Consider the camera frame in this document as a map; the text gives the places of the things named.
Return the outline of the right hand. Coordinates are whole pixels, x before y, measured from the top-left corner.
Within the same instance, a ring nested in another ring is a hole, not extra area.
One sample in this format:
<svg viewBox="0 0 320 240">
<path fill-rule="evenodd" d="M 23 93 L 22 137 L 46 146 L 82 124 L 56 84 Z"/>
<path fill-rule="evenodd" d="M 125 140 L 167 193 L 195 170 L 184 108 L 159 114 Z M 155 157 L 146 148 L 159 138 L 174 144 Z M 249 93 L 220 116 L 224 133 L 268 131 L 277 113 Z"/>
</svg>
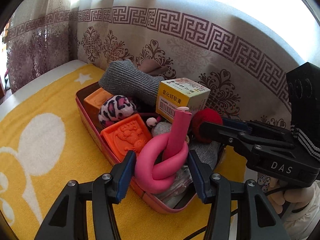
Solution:
<svg viewBox="0 0 320 240">
<path fill-rule="evenodd" d="M 267 198 L 276 213 L 280 214 L 283 211 L 283 205 L 285 202 L 293 203 L 294 210 L 307 206 L 311 202 L 315 191 L 315 187 L 312 185 L 301 189 L 289 189 L 285 192 L 279 191 L 268 195 Z"/>
</svg>

